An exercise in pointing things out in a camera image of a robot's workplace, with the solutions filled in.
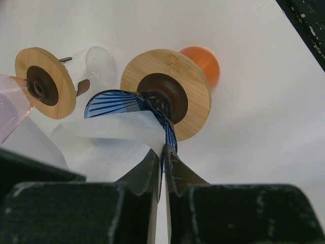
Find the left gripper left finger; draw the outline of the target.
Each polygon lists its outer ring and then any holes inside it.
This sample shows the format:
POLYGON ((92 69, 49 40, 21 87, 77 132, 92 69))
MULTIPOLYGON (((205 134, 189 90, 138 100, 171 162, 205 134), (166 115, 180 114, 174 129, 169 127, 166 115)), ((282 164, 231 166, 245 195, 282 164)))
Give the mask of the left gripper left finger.
POLYGON ((155 243, 160 159, 116 182, 1 150, 1 243, 155 243))

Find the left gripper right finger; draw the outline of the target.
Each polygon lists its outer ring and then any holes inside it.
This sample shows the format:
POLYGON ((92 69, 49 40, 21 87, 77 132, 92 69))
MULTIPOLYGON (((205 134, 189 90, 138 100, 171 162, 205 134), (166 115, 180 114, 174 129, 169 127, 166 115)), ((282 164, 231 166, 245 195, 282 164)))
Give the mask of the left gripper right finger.
POLYGON ((170 243, 324 243, 306 195, 288 184, 218 184, 164 146, 170 243))

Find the single white paper filter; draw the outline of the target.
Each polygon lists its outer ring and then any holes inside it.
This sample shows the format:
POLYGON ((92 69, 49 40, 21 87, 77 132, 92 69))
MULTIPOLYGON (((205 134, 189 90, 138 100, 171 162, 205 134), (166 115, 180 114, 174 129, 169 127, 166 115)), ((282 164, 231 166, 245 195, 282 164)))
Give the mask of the single white paper filter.
POLYGON ((149 150, 160 156, 165 131, 150 111, 109 114, 58 125, 50 139, 70 170, 87 182, 113 182, 149 150))

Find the orange glass carafe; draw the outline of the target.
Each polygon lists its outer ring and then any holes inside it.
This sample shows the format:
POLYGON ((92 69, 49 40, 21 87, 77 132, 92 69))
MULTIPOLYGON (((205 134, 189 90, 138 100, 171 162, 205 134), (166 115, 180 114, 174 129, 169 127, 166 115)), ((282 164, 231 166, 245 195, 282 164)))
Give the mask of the orange glass carafe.
POLYGON ((199 46, 186 47, 179 52, 199 66, 211 89, 217 87, 220 79, 220 66, 212 52, 199 46))

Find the pink glass dripper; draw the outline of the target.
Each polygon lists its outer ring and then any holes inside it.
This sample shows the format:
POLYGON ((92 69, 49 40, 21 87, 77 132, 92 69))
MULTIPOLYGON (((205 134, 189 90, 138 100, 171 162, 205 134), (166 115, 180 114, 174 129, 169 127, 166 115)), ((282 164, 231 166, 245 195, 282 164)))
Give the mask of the pink glass dripper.
POLYGON ((1 75, 1 143, 30 113, 35 101, 25 79, 1 75))

